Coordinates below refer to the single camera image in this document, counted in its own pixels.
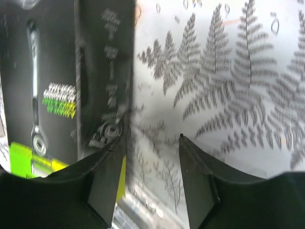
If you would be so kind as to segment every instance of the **orange line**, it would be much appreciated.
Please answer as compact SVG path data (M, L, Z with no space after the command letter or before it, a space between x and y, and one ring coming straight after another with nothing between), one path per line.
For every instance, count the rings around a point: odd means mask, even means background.
M222 25L232 25L232 24L236 24L236 23L239 23L239 19L235 19L235 20L230 20L230 21L224 21L222 23Z

